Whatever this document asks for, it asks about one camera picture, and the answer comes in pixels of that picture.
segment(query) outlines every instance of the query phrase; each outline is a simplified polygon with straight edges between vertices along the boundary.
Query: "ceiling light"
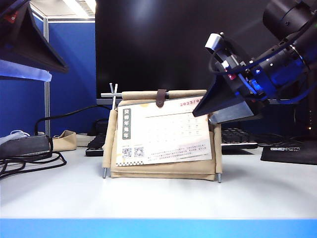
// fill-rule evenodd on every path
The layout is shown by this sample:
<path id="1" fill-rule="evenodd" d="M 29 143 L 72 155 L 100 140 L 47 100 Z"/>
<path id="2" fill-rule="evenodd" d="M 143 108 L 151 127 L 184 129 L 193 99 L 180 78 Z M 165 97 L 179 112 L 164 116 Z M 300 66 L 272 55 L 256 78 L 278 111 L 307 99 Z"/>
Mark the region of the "ceiling light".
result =
<path id="1" fill-rule="evenodd" d="M 67 6 L 72 9 L 77 16 L 82 18 L 88 18 L 88 14 L 84 11 L 84 9 L 76 2 L 76 0 L 63 0 Z"/>
<path id="2" fill-rule="evenodd" d="M 96 13 L 96 1 L 95 0 L 85 0 L 88 7 L 93 11 L 93 13 Z"/>

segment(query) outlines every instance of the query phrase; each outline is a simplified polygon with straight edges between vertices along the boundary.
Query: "power adapter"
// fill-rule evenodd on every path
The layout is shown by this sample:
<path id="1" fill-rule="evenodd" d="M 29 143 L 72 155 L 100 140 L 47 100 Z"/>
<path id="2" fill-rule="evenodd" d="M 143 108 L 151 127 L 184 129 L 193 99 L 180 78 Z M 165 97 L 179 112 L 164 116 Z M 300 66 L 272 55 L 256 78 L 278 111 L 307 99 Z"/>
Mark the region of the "power adapter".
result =
<path id="1" fill-rule="evenodd" d="M 50 138 L 46 135 L 27 136 L 9 140 L 0 145 L 0 159 L 16 156 L 32 156 L 51 151 Z"/>

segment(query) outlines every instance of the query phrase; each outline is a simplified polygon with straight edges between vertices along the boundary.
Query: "beige fabric cover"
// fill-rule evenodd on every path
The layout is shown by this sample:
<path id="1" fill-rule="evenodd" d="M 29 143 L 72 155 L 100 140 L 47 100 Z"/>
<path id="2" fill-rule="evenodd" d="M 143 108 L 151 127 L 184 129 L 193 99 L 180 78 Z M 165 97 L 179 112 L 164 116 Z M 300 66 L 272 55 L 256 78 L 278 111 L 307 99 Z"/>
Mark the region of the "beige fabric cover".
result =
<path id="1" fill-rule="evenodd" d="M 77 138 L 74 131 L 65 130 L 59 137 L 53 138 L 53 151 L 76 150 Z"/>
<path id="2" fill-rule="evenodd" d="M 190 91 L 175 91 L 177 98 L 203 95 L 205 90 L 192 90 Z M 151 97 L 156 98 L 156 92 L 147 91 L 143 100 L 137 100 L 132 92 L 122 93 L 125 98 L 129 100 L 123 100 L 120 105 L 129 105 L 136 103 L 148 103 L 154 102 Z M 178 162 L 178 163 L 166 163 L 155 165 L 139 165 L 139 166 L 115 166 L 116 158 L 116 122 L 117 113 L 110 112 L 108 130 L 106 134 L 106 142 L 104 145 L 104 160 L 103 168 L 111 168 L 111 177 L 130 177 L 130 178 L 171 178 L 171 179 L 206 179 L 214 180 L 215 173 L 222 173 L 221 165 L 221 126 L 220 124 L 214 126 L 210 132 L 211 137 L 211 153 L 212 160 L 205 161 L 191 161 L 191 162 Z"/>

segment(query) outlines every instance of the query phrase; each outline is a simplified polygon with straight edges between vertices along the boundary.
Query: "brown leather strap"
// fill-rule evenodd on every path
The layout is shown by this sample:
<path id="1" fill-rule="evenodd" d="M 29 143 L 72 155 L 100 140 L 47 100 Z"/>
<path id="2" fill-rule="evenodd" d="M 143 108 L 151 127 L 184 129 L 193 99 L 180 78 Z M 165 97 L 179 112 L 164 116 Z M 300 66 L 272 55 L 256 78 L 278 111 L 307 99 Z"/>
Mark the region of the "brown leather strap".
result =
<path id="1" fill-rule="evenodd" d="M 157 93 L 157 106 L 159 108 L 163 107 L 165 101 L 166 89 L 158 89 Z"/>

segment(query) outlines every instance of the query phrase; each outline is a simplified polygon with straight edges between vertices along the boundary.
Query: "blue partition wall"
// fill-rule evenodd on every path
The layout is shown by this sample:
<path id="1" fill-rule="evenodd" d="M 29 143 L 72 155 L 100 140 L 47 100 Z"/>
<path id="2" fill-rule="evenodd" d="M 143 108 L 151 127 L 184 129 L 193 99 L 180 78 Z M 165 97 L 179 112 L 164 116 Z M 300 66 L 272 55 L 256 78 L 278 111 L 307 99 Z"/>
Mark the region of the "blue partition wall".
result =
<path id="1" fill-rule="evenodd" d="M 50 44 L 69 66 L 67 74 L 52 73 L 51 115 L 60 115 L 96 104 L 95 24 L 50 23 Z M 52 120 L 52 135 L 65 129 L 88 132 L 92 123 L 106 118 L 108 111 L 88 109 Z"/>
<path id="2" fill-rule="evenodd" d="M 43 32 L 43 22 L 36 17 L 35 22 Z M 44 114 L 43 82 L 0 79 L 0 137 L 15 129 L 33 133 Z"/>

